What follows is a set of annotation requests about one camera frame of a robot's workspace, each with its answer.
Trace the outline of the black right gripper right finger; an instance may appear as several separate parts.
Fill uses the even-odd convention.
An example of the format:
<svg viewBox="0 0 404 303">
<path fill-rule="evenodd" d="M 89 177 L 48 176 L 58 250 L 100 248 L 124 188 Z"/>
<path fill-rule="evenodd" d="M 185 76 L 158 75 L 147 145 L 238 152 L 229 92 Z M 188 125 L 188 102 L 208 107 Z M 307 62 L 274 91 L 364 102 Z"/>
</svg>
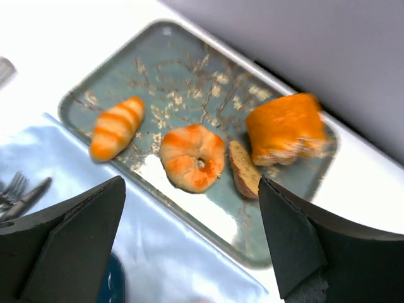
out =
<svg viewBox="0 0 404 303">
<path fill-rule="evenodd" d="M 402 302 L 403 236 L 342 218 L 262 177 L 259 206 L 285 302 Z"/>
</svg>

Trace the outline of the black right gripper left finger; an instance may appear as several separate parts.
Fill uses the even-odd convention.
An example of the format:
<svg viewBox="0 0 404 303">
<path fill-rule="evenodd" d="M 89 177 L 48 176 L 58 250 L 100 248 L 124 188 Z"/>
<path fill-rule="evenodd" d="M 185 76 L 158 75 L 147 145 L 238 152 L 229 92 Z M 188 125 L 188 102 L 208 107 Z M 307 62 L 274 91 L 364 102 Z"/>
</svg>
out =
<svg viewBox="0 0 404 303">
<path fill-rule="evenodd" d="M 125 199 L 125 181 L 115 176 L 1 220 L 1 302 L 96 302 Z"/>
</svg>

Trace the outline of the ring-shaped orange bread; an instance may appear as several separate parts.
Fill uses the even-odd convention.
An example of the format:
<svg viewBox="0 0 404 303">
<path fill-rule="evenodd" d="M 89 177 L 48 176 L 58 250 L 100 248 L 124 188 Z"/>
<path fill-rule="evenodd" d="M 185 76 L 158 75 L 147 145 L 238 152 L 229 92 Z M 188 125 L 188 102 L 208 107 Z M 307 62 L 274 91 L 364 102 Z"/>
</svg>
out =
<svg viewBox="0 0 404 303">
<path fill-rule="evenodd" d="M 159 156 L 169 180 L 191 193 L 202 193 L 213 185 L 225 167 L 225 142 L 202 125 L 169 131 Z"/>
</svg>

